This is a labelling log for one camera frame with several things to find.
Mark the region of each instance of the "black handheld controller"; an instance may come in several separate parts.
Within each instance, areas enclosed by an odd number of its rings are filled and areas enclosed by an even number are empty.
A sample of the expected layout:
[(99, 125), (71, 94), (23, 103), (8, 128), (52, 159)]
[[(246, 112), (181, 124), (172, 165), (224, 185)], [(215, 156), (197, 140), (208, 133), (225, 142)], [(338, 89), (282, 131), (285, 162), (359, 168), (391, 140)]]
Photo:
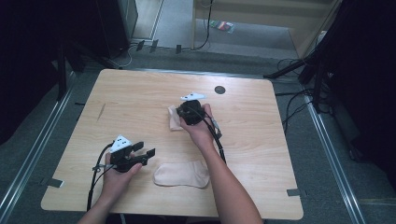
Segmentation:
[(155, 148), (146, 152), (146, 155), (131, 157), (131, 152), (136, 152), (143, 147), (143, 142), (138, 142), (133, 146), (129, 146), (111, 153), (110, 163), (114, 165), (114, 169), (118, 172), (128, 172), (135, 164), (142, 163), (147, 165), (151, 157), (155, 156)]
[(205, 117), (205, 111), (201, 108), (198, 100), (186, 101), (176, 109), (188, 125), (195, 125)]

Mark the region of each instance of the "forearm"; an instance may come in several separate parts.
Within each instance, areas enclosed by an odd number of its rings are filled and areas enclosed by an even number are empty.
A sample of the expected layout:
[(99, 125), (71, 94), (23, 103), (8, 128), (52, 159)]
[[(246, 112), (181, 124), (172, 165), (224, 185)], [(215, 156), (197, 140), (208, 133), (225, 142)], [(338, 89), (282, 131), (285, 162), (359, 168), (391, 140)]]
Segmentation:
[(82, 217), (78, 224), (106, 223), (113, 202), (99, 198), (96, 204)]
[(200, 149), (209, 170), (221, 223), (262, 223), (256, 205), (214, 147)]

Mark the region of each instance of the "gray floor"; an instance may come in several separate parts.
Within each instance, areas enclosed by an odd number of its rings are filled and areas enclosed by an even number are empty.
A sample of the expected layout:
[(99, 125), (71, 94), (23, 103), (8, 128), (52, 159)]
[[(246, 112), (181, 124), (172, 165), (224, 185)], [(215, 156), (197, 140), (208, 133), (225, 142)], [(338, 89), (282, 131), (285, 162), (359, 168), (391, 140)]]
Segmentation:
[[(209, 49), (183, 51), (176, 54), (175, 49), (172, 49), (176, 44), (190, 46), (191, 27), (191, 21), (181, 19), (184, 13), (186, 14), (184, 16), (189, 16), (189, 3), (177, 4), (177, 2), (165, 0), (154, 37), (160, 40), (159, 46), (170, 49), (158, 48), (153, 53), (149, 53), (149, 46), (140, 51), (131, 49), (132, 60), (128, 54), (124, 54), (114, 61), (119, 64), (130, 62), (124, 69), (212, 72), (224, 73), (223, 75), (233, 74), (237, 77), (262, 78), (263, 74), (277, 71), (277, 63), (280, 59), (296, 58), (287, 30), (285, 32), (284, 28), (246, 24), (236, 24), (233, 34), (211, 32)], [(178, 10), (180, 12), (178, 14), (172, 13), (171, 9), (176, 6), (185, 9)], [(197, 43), (203, 41), (200, 36), (205, 36), (202, 23), (202, 21), (197, 22)], [(76, 84), (71, 91), (64, 112), (15, 204), (8, 223), (76, 223), (83, 215), (75, 212), (42, 210), (40, 202), (46, 187), (38, 183), (43, 177), (51, 177), (55, 171), (83, 109), (83, 106), (75, 105), (75, 103), (86, 102), (101, 69), (103, 66), (87, 60), (84, 72), (77, 74)], [(293, 92), (301, 89), (297, 82), (297, 75), (294, 73), (275, 80), (274, 87), (276, 92)], [(1, 195), (7, 192), (8, 186), (20, 171), (24, 159), (35, 143), (36, 137), (55, 105), (56, 91), (57, 87), (54, 87), (26, 118), (13, 137), (0, 146), (0, 168), (3, 170), (0, 173)], [(284, 119), (290, 96), (279, 96), (276, 99), (279, 113)], [(303, 103), (304, 97), (297, 97), (290, 111)], [(394, 223), (396, 194), (385, 175), (371, 163), (352, 161), (347, 153), (347, 144), (339, 133), (334, 119), (329, 115), (320, 116), (332, 139), (347, 180), (359, 201), (365, 223)], [(307, 109), (290, 120), (286, 138), (298, 187), (307, 193), (302, 196), (304, 217), (298, 221), (268, 220), (266, 223), (353, 223)]]

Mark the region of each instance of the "cloth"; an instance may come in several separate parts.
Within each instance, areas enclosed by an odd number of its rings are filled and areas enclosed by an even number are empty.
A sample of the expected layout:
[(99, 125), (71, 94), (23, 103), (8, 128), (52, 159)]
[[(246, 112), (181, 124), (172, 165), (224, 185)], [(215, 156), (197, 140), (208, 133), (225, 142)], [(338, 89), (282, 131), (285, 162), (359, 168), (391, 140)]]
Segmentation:
[(180, 127), (180, 117), (178, 116), (178, 113), (176, 111), (176, 107), (174, 105), (171, 105), (168, 107), (169, 111), (169, 126), (172, 131), (178, 131), (178, 130), (183, 130), (182, 127)]
[(209, 183), (209, 172), (200, 161), (163, 163), (154, 173), (159, 186), (191, 186), (204, 188)]

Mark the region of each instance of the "black hole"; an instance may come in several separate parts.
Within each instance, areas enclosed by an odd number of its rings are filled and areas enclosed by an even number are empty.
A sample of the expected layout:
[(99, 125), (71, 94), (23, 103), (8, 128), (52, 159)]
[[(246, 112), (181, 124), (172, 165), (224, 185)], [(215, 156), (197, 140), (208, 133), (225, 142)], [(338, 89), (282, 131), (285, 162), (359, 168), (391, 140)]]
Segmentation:
[(223, 94), (223, 93), (225, 92), (225, 88), (222, 87), (222, 86), (217, 86), (217, 87), (215, 88), (215, 92), (216, 92), (217, 94)]

